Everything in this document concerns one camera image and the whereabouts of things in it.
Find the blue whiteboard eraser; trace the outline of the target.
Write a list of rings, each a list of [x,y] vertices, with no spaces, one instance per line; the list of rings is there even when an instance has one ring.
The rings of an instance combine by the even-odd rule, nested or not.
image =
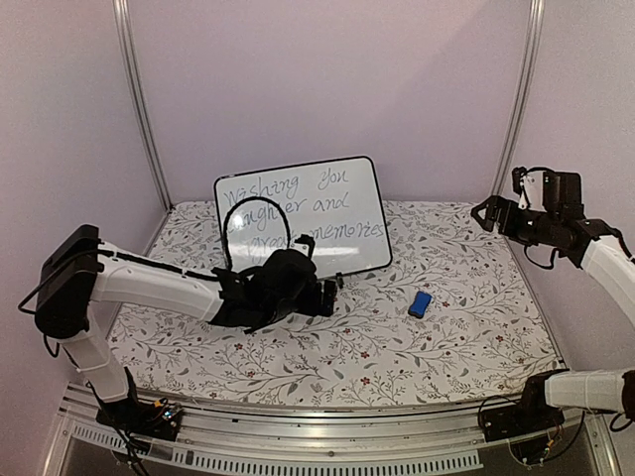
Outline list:
[[[421,291],[416,292],[408,308],[408,314],[415,318],[423,318],[432,300],[433,297],[431,295]]]

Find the white whiteboard black frame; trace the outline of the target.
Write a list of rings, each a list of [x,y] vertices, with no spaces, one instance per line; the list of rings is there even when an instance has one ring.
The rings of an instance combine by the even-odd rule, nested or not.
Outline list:
[[[235,271],[263,265],[302,234],[316,241],[321,278],[382,269],[393,260],[375,166],[366,156],[224,176],[213,190]]]

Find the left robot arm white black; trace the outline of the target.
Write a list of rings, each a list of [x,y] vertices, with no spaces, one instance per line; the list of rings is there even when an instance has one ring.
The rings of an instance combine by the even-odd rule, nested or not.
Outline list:
[[[337,284],[321,280],[314,242],[275,251],[262,266],[242,272],[197,272],[135,255],[100,239],[97,227],[79,226],[43,264],[39,284],[19,303],[36,327],[57,342],[92,385],[110,415],[127,430],[147,422],[133,398],[133,382],[93,328],[94,302],[122,302],[196,317],[248,333],[292,313],[315,317],[334,311]]]

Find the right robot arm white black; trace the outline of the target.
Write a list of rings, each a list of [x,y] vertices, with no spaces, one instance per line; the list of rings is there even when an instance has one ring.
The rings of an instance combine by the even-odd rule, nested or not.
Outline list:
[[[519,167],[512,171],[512,188],[516,201],[491,195],[471,209],[471,217],[483,230],[495,230],[526,249],[551,247],[553,259],[565,258],[584,271],[633,319],[634,255],[620,230],[585,216],[580,175]],[[527,380],[523,398],[512,417],[523,432],[535,431],[552,408],[611,412],[632,420],[634,371],[547,372]]]

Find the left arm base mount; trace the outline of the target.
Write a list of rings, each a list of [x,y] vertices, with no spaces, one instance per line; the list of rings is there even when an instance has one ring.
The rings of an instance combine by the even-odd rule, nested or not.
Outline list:
[[[139,434],[156,439],[176,441],[181,429],[183,407],[160,399],[143,403],[134,399],[104,403],[97,400],[96,421],[126,434]]]

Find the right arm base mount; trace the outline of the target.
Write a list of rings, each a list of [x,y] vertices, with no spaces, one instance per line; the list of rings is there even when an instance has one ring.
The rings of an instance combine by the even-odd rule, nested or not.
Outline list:
[[[540,465],[547,461],[559,440],[564,413],[551,407],[524,408],[520,403],[505,398],[505,405],[486,408],[492,400],[486,398],[477,411],[477,423],[486,442],[506,440],[511,455],[525,466]]]

